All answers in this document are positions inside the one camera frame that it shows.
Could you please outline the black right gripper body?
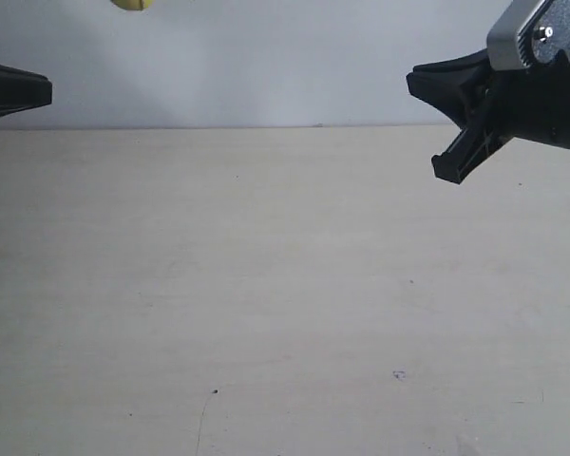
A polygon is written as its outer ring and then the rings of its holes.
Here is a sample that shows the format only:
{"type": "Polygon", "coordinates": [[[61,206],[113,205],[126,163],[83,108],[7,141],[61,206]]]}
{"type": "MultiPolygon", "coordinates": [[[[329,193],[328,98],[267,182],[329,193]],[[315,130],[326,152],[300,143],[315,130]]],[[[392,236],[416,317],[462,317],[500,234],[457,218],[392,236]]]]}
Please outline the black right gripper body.
{"type": "Polygon", "coordinates": [[[570,55],[547,65],[497,74],[456,139],[431,159],[438,179],[460,184],[513,139],[570,150],[570,55]]]}

